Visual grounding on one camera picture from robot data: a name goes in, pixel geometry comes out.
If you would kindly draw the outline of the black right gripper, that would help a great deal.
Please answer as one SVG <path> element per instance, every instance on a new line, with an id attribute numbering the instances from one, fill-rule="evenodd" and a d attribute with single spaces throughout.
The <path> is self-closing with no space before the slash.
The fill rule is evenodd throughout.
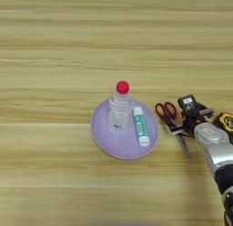
<path id="1" fill-rule="evenodd" d="M 194 129 L 197 125 L 207 122 L 207 118 L 212 118 L 214 110 L 207 108 L 204 105 L 197 105 L 192 109 L 183 110 L 181 112 L 183 119 L 183 126 L 177 126 L 174 122 L 169 122 L 168 128 L 172 135 L 180 134 L 184 131 L 193 138 Z"/>

